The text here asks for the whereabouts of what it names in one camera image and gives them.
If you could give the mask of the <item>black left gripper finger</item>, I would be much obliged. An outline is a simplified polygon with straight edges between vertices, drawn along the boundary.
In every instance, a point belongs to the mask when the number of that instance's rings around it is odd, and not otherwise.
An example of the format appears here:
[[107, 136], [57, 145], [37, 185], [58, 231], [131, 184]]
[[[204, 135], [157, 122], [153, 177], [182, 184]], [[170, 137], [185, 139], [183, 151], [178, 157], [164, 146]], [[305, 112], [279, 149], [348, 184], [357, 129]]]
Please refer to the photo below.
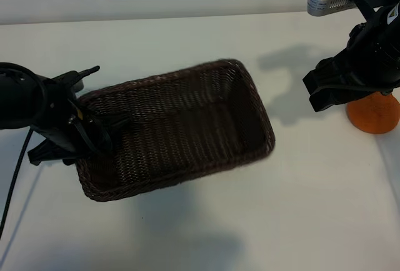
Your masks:
[[114, 134], [129, 124], [129, 122], [129, 117], [108, 117], [106, 118], [106, 128], [109, 134]]
[[42, 162], [53, 160], [71, 160], [74, 162], [77, 155], [73, 152], [65, 150], [48, 139], [42, 141], [38, 146], [31, 149], [28, 153], [30, 163], [39, 165]]

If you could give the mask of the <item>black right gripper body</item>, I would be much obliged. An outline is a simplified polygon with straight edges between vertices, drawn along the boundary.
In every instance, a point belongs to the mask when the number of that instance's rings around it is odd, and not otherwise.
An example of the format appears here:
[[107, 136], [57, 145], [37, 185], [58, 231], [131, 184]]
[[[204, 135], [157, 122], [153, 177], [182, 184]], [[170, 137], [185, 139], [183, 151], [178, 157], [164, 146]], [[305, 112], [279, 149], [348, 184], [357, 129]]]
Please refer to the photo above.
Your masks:
[[369, 91], [346, 89], [347, 102], [381, 92], [383, 88], [391, 92], [399, 87], [398, 22], [356, 25], [349, 34], [346, 55], [351, 84], [370, 88]]

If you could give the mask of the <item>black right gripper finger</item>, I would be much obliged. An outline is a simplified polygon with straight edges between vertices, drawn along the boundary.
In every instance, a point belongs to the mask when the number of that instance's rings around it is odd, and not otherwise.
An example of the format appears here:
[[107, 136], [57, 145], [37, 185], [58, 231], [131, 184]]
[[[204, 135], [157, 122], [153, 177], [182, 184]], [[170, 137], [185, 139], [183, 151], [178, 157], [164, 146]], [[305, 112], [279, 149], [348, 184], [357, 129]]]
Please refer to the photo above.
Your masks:
[[338, 87], [310, 87], [309, 101], [315, 112], [347, 102], [348, 93]]
[[342, 75], [344, 61], [338, 57], [321, 60], [317, 66], [309, 71], [302, 79], [310, 95], [327, 89], [340, 89], [343, 87]]

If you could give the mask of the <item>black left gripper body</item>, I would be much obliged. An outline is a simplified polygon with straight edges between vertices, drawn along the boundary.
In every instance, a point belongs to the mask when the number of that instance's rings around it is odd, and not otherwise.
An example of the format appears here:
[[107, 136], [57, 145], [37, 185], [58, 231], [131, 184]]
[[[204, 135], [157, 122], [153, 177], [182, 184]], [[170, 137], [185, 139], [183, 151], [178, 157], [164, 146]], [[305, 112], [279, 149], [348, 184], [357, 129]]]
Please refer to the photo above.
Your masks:
[[34, 122], [34, 131], [76, 155], [109, 151], [109, 134], [99, 119], [76, 99], [83, 79], [94, 71], [69, 71], [39, 80], [47, 91], [46, 110]]

